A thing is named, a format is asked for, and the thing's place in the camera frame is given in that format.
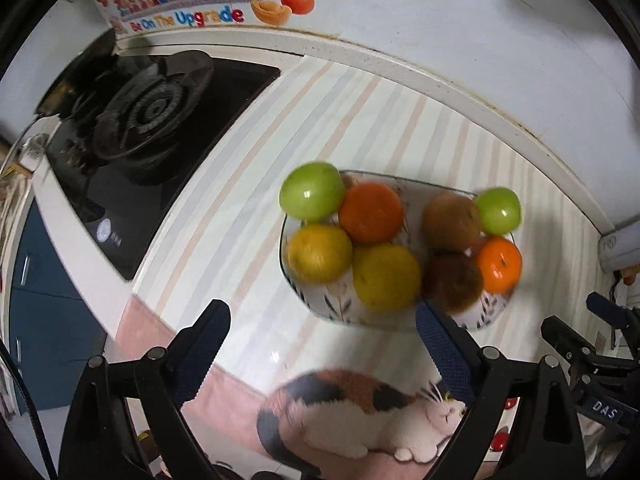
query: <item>plate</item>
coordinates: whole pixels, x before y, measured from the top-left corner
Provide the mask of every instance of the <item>plate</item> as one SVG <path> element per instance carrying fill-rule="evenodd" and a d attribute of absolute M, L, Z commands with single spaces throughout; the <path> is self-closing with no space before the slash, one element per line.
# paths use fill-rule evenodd
<path fill-rule="evenodd" d="M 444 190 L 473 197 L 472 193 L 436 186 L 417 180 L 409 180 L 396 176 L 388 176 L 364 171 L 341 171 L 342 179 L 347 187 L 363 182 L 379 182 L 393 189 L 404 205 L 404 225 L 392 243 L 406 247 L 413 254 L 420 266 L 428 257 L 428 248 L 420 232 L 422 211 L 434 196 Z M 326 221 L 338 225 L 338 215 Z M 375 326 L 392 330 L 415 330 L 415 309 L 407 308 L 391 314 L 372 312 L 358 298 L 353 288 L 353 275 L 349 269 L 340 279 L 325 285 L 313 285 L 298 279 L 284 263 L 284 253 L 289 239 L 305 222 L 286 216 L 280 235 L 280 268 L 285 279 L 300 300 L 316 316 L 343 324 Z M 452 316 L 461 327 L 468 330 L 480 330 L 490 325 L 507 307 L 511 292 L 508 294 L 489 294 L 482 292 L 480 299 L 462 314 Z"/>

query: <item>green apple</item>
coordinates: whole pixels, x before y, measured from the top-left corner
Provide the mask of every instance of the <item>green apple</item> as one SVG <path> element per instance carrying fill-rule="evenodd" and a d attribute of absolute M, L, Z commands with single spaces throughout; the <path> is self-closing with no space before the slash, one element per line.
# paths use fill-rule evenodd
<path fill-rule="evenodd" d="M 508 187 L 493 187 L 476 198 L 482 230 L 488 235 L 505 235 L 520 225 L 518 196 Z"/>
<path fill-rule="evenodd" d="M 280 188 L 280 207 L 295 218 L 316 222 L 338 211 L 346 190 L 340 172 L 327 162 L 293 170 Z"/>

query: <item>screw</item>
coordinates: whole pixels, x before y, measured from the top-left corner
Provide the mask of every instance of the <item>screw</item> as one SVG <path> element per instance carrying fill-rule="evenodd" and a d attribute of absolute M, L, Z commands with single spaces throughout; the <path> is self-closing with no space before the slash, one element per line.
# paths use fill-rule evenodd
<path fill-rule="evenodd" d="M 487 359 L 494 360 L 500 357 L 500 352 L 498 351 L 497 348 L 494 348 L 492 346 L 485 346 L 482 349 L 482 355 Z"/>
<path fill-rule="evenodd" d="M 89 368 L 97 368 L 102 364 L 102 357 L 99 355 L 94 355 L 91 359 L 89 359 Z"/>
<path fill-rule="evenodd" d="M 164 357 L 165 353 L 166 350 L 161 346 L 154 346 L 151 350 L 149 350 L 149 352 L 146 353 L 146 356 L 152 361 L 155 361 L 156 359 L 161 359 L 162 357 Z"/>
<path fill-rule="evenodd" d="M 545 355 L 545 363 L 547 364 L 547 366 L 549 366 L 551 368 L 555 368 L 556 366 L 558 366 L 560 364 L 558 359 L 556 359 L 552 355 Z"/>

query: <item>cabinet door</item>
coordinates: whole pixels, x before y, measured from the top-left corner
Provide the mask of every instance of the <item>cabinet door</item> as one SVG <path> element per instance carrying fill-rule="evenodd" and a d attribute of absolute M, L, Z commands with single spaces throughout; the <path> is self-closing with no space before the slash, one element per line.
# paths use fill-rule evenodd
<path fill-rule="evenodd" d="M 35 201 L 31 205 L 20 238 L 12 287 L 81 299 L 58 258 Z"/>
<path fill-rule="evenodd" d="M 12 290 L 11 354 L 38 410 L 68 406 L 84 364 L 102 353 L 105 333 L 81 300 Z M 26 411 L 16 391 L 20 412 Z"/>

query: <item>brown kiwi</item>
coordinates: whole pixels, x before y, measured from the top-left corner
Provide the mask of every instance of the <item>brown kiwi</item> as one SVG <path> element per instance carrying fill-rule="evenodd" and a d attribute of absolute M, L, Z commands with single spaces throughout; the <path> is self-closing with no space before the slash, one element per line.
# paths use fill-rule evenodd
<path fill-rule="evenodd" d="M 443 192 L 424 208 L 422 232 L 430 250 L 465 251 L 481 239 L 480 212 L 470 198 Z"/>
<path fill-rule="evenodd" d="M 439 253 L 427 262 L 422 276 L 422 296 L 434 300 L 449 315 L 472 306 L 482 293 L 482 273 L 462 253 Z"/>

